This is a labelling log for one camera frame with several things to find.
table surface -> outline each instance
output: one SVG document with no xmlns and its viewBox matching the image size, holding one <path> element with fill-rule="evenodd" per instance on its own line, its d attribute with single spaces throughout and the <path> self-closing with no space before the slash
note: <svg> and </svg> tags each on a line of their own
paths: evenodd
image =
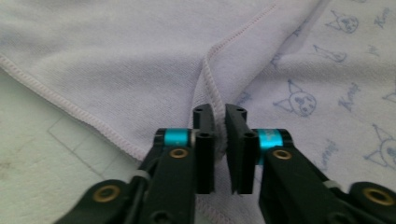
<svg viewBox="0 0 396 224">
<path fill-rule="evenodd" d="M 136 161 L 0 69 L 0 223 L 52 223 L 93 184 Z M 195 223 L 209 223 L 200 213 Z"/>
</svg>

metal rivet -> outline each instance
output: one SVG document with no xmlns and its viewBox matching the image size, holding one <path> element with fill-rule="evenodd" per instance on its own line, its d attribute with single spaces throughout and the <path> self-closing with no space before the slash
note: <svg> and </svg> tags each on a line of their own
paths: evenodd
<svg viewBox="0 0 396 224">
<path fill-rule="evenodd" d="M 273 155 L 280 160 L 290 160 L 291 159 L 291 154 L 285 150 L 275 150 L 273 152 Z"/>
<path fill-rule="evenodd" d="M 385 206 L 395 204 L 393 198 L 382 189 L 366 188 L 363 190 L 363 194 L 373 203 L 379 203 Z"/>
<path fill-rule="evenodd" d="M 93 200 L 98 203 L 108 203 L 120 195 L 120 188 L 115 185 L 107 185 L 99 188 L 93 194 Z"/>
<path fill-rule="evenodd" d="M 184 148 L 175 148 L 169 152 L 169 155 L 173 158 L 181 159 L 181 158 L 185 158 L 187 155 L 189 155 L 189 151 L 187 151 Z"/>
</svg>

cloth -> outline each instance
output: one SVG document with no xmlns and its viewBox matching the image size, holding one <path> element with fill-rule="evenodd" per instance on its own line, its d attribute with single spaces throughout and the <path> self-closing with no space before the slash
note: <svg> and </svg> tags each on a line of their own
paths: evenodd
<svg viewBox="0 0 396 224">
<path fill-rule="evenodd" d="M 214 223 L 262 223 L 230 196 L 224 104 L 285 128 L 343 187 L 396 189 L 396 3 L 391 0 L 3 1 L 0 65 L 142 160 L 158 128 L 210 103 L 220 133 Z"/>
</svg>

brass screw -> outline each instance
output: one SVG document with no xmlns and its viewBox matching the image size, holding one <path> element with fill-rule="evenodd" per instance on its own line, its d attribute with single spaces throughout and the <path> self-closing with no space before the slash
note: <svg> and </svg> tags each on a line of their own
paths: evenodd
<svg viewBox="0 0 396 224">
<path fill-rule="evenodd" d="M 273 152 L 273 155 L 277 157 L 280 160 L 290 160 L 291 159 L 291 154 L 288 151 L 285 150 L 275 150 Z"/>
<path fill-rule="evenodd" d="M 120 195 L 120 188 L 115 185 L 107 185 L 99 188 L 93 194 L 93 200 L 97 203 L 108 203 Z"/>
<path fill-rule="evenodd" d="M 363 194 L 373 203 L 379 203 L 385 206 L 395 204 L 393 198 L 382 189 L 366 188 L 363 190 Z"/>
<path fill-rule="evenodd" d="M 169 155 L 173 158 L 181 159 L 181 158 L 185 158 L 187 155 L 189 155 L 189 151 L 187 151 L 184 148 L 175 148 L 169 152 Z"/>
</svg>

